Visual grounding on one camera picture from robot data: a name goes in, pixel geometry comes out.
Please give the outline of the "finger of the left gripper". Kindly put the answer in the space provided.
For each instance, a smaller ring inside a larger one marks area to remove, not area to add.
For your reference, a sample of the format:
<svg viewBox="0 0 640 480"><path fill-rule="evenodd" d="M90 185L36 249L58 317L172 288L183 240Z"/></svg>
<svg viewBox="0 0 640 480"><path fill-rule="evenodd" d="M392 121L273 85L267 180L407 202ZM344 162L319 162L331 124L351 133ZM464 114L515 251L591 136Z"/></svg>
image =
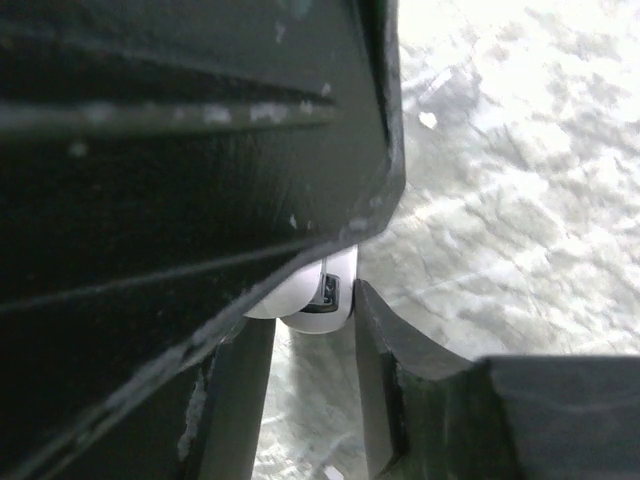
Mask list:
<svg viewBox="0 0 640 480"><path fill-rule="evenodd" d="M404 188L394 1L1 5L1 475L171 479L205 358Z"/></svg>

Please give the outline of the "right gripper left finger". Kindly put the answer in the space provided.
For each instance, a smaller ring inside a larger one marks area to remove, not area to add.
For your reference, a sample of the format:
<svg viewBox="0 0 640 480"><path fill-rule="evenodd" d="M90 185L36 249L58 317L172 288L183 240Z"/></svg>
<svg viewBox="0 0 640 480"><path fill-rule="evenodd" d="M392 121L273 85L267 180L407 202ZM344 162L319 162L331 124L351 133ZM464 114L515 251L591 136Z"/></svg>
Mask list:
<svg viewBox="0 0 640 480"><path fill-rule="evenodd" d="M181 362L205 358L200 394L185 412L171 479L252 477L275 336L274 319L244 317L203 353L181 353Z"/></svg>

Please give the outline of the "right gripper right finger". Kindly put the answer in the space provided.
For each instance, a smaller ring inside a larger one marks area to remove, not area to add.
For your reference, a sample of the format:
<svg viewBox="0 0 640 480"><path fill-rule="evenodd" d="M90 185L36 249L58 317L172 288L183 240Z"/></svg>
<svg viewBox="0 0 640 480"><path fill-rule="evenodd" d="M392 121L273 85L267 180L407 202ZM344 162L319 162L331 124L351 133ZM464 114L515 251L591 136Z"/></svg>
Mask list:
<svg viewBox="0 0 640 480"><path fill-rule="evenodd" d="M398 316L363 280L354 325L369 477L479 478L476 365Z"/></svg>

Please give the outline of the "white stapler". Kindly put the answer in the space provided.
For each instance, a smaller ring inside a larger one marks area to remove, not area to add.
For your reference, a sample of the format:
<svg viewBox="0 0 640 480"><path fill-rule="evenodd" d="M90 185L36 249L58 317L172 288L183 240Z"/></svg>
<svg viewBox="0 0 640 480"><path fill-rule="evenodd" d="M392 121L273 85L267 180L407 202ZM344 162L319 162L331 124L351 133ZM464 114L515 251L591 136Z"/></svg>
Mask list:
<svg viewBox="0 0 640 480"><path fill-rule="evenodd" d="M344 249L289 276L249 310L252 319L278 319L303 334L341 329L351 315L358 247Z"/></svg>

